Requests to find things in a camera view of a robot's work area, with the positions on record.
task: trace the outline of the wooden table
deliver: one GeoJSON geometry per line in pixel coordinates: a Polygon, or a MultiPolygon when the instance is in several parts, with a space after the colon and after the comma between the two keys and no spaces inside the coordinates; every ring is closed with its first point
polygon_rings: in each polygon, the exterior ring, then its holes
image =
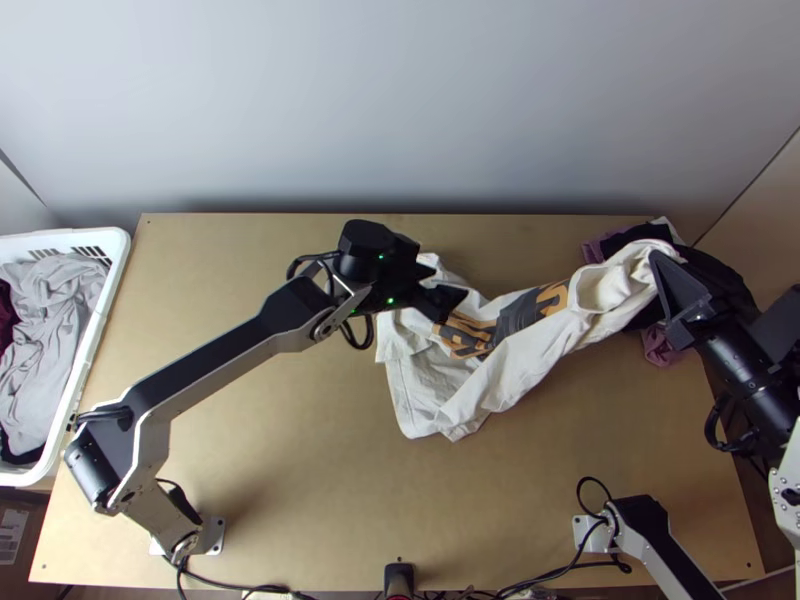
{"type": "MultiPolygon", "coordinates": [[[[253,315],[299,254],[335,247],[344,215],[142,217],[82,408],[253,315]]],[[[438,252],[487,296],[563,278],[579,243],[642,217],[370,216],[438,252]]],[[[496,589],[566,563],[575,484],[649,493],[714,579],[763,574],[730,457],[702,426],[711,396],[699,360],[658,369],[638,335],[564,358],[475,435],[408,440],[372,352],[340,336],[278,356],[174,422],[161,472],[205,514],[228,519],[208,577],[302,590],[376,590],[383,566],[415,563],[423,589],[496,589]]],[[[31,579],[164,587],[174,571],[124,517],[91,511],[63,466],[31,579]]],[[[563,586],[650,582],[636,567],[575,571],[563,586]]]]}

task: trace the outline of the black cloth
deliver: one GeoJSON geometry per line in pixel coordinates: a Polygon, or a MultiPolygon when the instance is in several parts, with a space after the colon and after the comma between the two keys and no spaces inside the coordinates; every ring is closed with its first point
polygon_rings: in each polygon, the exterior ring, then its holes
{"type": "Polygon", "coordinates": [[[14,325],[19,323],[17,311],[11,304],[11,286],[0,279],[0,356],[14,339],[14,325]]]}
{"type": "Polygon", "coordinates": [[[20,466],[35,463],[42,457],[44,444],[33,450],[29,450],[25,454],[14,454],[11,448],[8,447],[8,436],[6,432],[0,427],[0,460],[10,465],[20,466]]]}

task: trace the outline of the white laundry basket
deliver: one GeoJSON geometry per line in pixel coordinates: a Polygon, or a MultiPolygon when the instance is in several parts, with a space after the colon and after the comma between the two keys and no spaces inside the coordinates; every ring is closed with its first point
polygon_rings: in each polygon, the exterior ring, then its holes
{"type": "Polygon", "coordinates": [[[53,417],[42,457],[35,464],[27,466],[0,461],[0,486],[30,486],[55,473],[64,434],[80,402],[130,247],[130,236],[116,227],[53,229],[0,237],[0,264],[39,260],[54,254],[78,253],[108,267],[108,277],[75,354],[72,372],[53,417]]]}

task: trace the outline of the cable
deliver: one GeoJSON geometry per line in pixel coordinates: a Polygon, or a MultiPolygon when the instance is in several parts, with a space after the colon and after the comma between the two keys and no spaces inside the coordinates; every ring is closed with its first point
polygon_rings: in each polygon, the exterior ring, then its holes
{"type": "Polygon", "coordinates": [[[205,585],[220,588],[223,590],[234,590],[237,592],[247,592],[244,598],[248,598],[255,592],[262,592],[265,594],[291,594],[298,600],[317,600],[313,596],[308,594],[304,594],[302,592],[295,592],[292,591],[290,588],[286,587],[285,585],[275,585],[275,584],[262,584],[256,586],[249,586],[249,585],[237,585],[233,583],[225,583],[222,581],[215,581],[214,579],[209,579],[208,577],[203,577],[202,575],[198,575],[197,573],[193,573],[189,570],[189,557],[182,559],[180,563],[177,565],[173,565],[170,560],[164,556],[164,560],[167,562],[168,565],[175,569],[175,589],[178,592],[178,596],[181,600],[186,600],[186,594],[183,590],[183,585],[181,584],[181,577],[186,576],[189,579],[194,579],[195,581],[199,581],[200,583],[204,583],[205,585]]]}
{"type": "MultiPolygon", "coordinates": [[[[295,258],[289,268],[286,269],[286,279],[289,280],[295,276],[297,273],[298,267],[303,264],[304,262],[308,261],[318,261],[319,264],[325,269],[325,274],[328,277],[328,295],[333,298],[334,292],[334,279],[333,279],[333,272],[331,268],[328,266],[328,263],[325,261],[327,259],[335,258],[339,256],[341,252],[339,250],[334,250],[332,252],[323,252],[322,254],[303,254],[302,256],[298,256],[295,258]]],[[[364,323],[366,325],[366,334],[364,335],[364,340],[359,342],[356,339],[355,334],[353,333],[353,328],[351,327],[350,323],[347,321],[343,322],[340,331],[342,332],[342,336],[347,341],[350,346],[355,348],[356,350],[366,350],[372,343],[375,341],[375,326],[372,323],[372,317],[370,315],[361,315],[364,317],[364,323]]]]}
{"type": "Polygon", "coordinates": [[[606,502],[611,502],[612,499],[611,492],[608,491],[608,488],[605,486],[605,484],[599,479],[597,479],[597,477],[592,477],[591,475],[587,475],[586,477],[581,477],[580,481],[578,481],[578,486],[575,489],[575,495],[578,496],[578,504],[580,504],[581,508],[583,509],[583,512],[585,512],[587,515],[589,515],[590,517],[594,517],[595,519],[600,519],[602,521],[605,521],[606,524],[608,524],[608,519],[606,519],[601,515],[598,515],[597,513],[593,513],[592,511],[590,511],[586,507],[586,504],[584,504],[583,498],[581,498],[581,490],[583,489],[583,486],[590,481],[592,483],[596,483],[597,485],[599,485],[602,488],[602,490],[606,493],[606,502]]]}
{"type": "Polygon", "coordinates": [[[372,345],[372,342],[375,341],[375,327],[372,324],[372,316],[371,315],[362,315],[364,317],[364,323],[366,325],[367,332],[364,336],[364,341],[359,342],[356,340],[356,336],[353,333],[353,329],[350,327],[350,323],[345,321],[342,323],[341,332],[344,336],[344,339],[347,340],[347,343],[350,344],[356,350],[366,350],[372,345]]]}
{"type": "Polygon", "coordinates": [[[133,419],[133,411],[127,406],[121,408],[93,410],[79,414],[75,418],[75,425],[96,421],[122,421],[123,419],[133,419]]]}
{"type": "Polygon", "coordinates": [[[58,596],[56,596],[56,600],[64,600],[64,598],[66,598],[67,596],[69,596],[69,593],[72,591],[72,588],[74,588],[74,587],[75,587],[74,585],[67,585],[67,586],[64,586],[64,589],[63,589],[63,590],[61,590],[61,591],[58,593],[58,596]]]}
{"type": "Polygon", "coordinates": [[[341,252],[339,250],[333,250],[331,252],[323,252],[321,254],[303,254],[301,256],[298,256],[291,262],[289,267],[286,269],[286,279],[289,280],[292,277],[294,277],[295,273],[297,272],[297,268],[304,262],[308,262],[310,260],[320,261],[321,264],[326,268],[326,271],[328,271],[328,274],[330,275],[330,269],[328,268],[328,265],[326,265],[323,261],[329,258],[336,258],[340,254],[341,252]]]}
{"type": "MultiPolygon", "coordinates": [[[[594,525],[592,525],[586,532],[586,535],[583,536],[581,543],[578,544],[578,550],[577,552],[575,552],[575,556],[572,557],[572,560],[569,561],[569,563],[567,563],[563,567],[558,567],[557,569],[553,569],[551,571],[548,571],[547,573],[542,573],[541,575],[539,575],[538,577],[534,577],[533,579],[526,579],[524,581],[520,581],[513,585],[504,587],[503,589],[497,592],[497,595],[495,596],[496,600],[506,600],[506,598],[509,598],[510,596],[513,596],[518,592],[522,592],[528,588],[531,588],[534,585],[537,585],[539,583],[544,583],[545,581],[552,581],[553,579],[558,579],[559,577],[566,575],[569,571],[572,571],[574,569],[588,569],[590,567],[617,567],[620,571],[622,571],[626,575],[633,571],[631,566],[627,563],[622,562],[616,554],[612,554],[610,560],[592,561],[592,562],[578,564],[581,555],[583,555],[583,549],[586,547],[586,544],[589,541],[589,537],[592,535],[592,532],[594,532],[594,530],[600,526],[608,526],[609,524],[609,520],[607,517],[590,511],[586,507],[586,504],[583,502],[583,499],[581,498],[581,490],[583,489],[583,486],[590,481],[592,483],[596,483],[597,485],[599,485],[606,493],[606,496],[608,497],[606,503],[613,500],[611,492],[609,492],[605,484],[596,477],[590,477],[590,476],[582,477],[580,481],[578,481],[578,486],[577,489],[575,490],[575,493],[578,497],[578,504],[580,504],[581,508],[586,512],[586,514],[597,519],[597,522],[594,525]]],[[[613,511],[610,512],[614,517],[614,526],[615,526],[614,535],[612,536],[613,540],[619,533],[619,522],[617,521],[616,515],[614,515],[613,511]]]]}
{"type": "Polygon", "coordinates": [[[181,600],[186,600],[186,594],[183,593],[183,586],[181,585],[181,575],[186,570],[186,561],[188,559],[184,558],[178,563],[178,568],[175,569],[175,589],[178,590],[178,598],[181,600]]]}
{"type": "Polygon", "coordinates": [[[173,486],[173,487],[175,487],[175,488],[177,488],[177,489],[179,489],[179,490],[183,491],[183,488],[181,488],[181,486],[179,486],[177,483],[175,483],[175,482],[174,482],[174,481],[172,481],[171,479],[162,479],[162,478],[160,478],[160,477],[156,477],[156,481],[157,481],[158,483],[166,483],[167,485],[171,485],[171,486],[173,486]]]}

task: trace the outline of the black robot arm segment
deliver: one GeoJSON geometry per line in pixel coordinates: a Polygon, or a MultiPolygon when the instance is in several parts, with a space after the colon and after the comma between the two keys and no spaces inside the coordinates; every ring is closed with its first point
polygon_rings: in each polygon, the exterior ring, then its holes
{"type": "MultiPolygon", "coordinates": [[[[255,317],[81,415],[64,460],[93,508],[126,514],[175,561],[218,545],[205,536],[182,491],[158,485],[170,422],[276,354],[301,352],[330,337],[353,316],[413,307],[433,321],[445,320],[466,291],[420,285],[434,271],[417,264],[418,252],[416,242],[383,225],[349,221],[338,250],[312,255],[255,317]],[[322,270],[325,289],[314,281],[322,270]]],[[[290,276],[301,262],[293,263],[290,276]]]]}
{"type": "Polygon", "coordinates": [[[777,466],[800,417],[800,286],[762,314],[741,277],[708,255],[692,251],[688,264],[678,264],[654,252],[650,262],[667,339],[676,349],[694,348],[706,368],[716,401],[706,424],[709,442],[777,466]],[[723,444],[714,429],[728,405],[744,413],[750,429],[723,444]]]}

